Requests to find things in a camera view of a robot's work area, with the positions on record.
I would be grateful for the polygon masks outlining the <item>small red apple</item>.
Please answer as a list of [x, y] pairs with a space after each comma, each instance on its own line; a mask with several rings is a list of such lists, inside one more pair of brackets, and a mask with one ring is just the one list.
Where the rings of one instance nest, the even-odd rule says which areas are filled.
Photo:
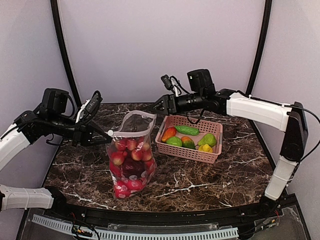
[[143, 158], [143, 153], [141, 150], [139, 149], [134, 149], [131, 151], [131, 158], [134, 160], [134, 161], [141, 161], [142, 158]]
[[133, 151], [137, 147], [137, 141], [133, 138], [128, 138], [126, 140], [126, 148], [129, 151]]
[[123, 151], [113, 152], [111, 154], [111, 161], [115, 166], [120, 166], [125, 161], [125, 154]]
[[116, 140], [114, 145], [118, 151], [125, 151], [127, 149], [127, 140], [126, 139]]

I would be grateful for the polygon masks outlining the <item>clear zip top bag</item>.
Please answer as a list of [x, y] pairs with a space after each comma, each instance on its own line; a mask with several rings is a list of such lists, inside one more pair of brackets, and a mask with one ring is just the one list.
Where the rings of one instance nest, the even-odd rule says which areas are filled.
[[140, 110], [127, 113], [118, 130], [108, 130], [109, 171], [115, 199], [127, 199], [141, 192], [155, 174], [151, 132], [157, 115]]

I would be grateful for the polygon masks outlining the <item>dark red round fruit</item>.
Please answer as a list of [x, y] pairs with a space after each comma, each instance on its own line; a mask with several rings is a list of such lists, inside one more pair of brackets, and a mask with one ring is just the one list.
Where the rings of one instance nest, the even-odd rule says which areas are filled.
[[129, 157], [127, 157], [122, 164], [122, 173], [126, 178], [133, 175], [139, 178], [145, 170], [145, 164], [142, 161], [135, 161]]

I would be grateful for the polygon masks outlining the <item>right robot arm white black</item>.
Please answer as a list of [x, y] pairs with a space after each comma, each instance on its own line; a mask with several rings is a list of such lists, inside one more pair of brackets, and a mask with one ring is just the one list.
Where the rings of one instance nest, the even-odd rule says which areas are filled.
[[305, 153], [309, 136], [306, 113], [302, 103], [278, 103], [253, 97], [240, 90], [216, 90], [208, 69], [187, 73], [192, 92], [186, 91], [175, 76], [163, 75], [160, 79], [171, 92], [160, 97], [152, 111], [162, 115], [176, 115], [194, 110], [209, 111], [222, 116], [232, 116], [259, 122], [284, 133], [279, 160], [263, 196], [259, 201], [258, 214], [267, 215], [280, 204], [280, 197], [292, 181], [300, 163], [309, 154]]

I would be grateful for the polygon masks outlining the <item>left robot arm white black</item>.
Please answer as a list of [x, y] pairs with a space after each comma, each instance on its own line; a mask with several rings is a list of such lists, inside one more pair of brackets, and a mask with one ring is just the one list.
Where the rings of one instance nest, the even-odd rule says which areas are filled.
[[[107, 144], [112, 138], [93, 122], [102, 101], [97, 90], [78, 110], [65, 115], [68, 91], [47, 88], [41, 103], [34, 110], [20, 114], [0, 137], [0, 167], [3, 169], [16, 155], [41, 137], [60, 136], [73, 146], [83, 147]], [[0, 186], [0, 209], [58, 209], [65, 205], [66, 197], [54, 186], [18, 188]]]

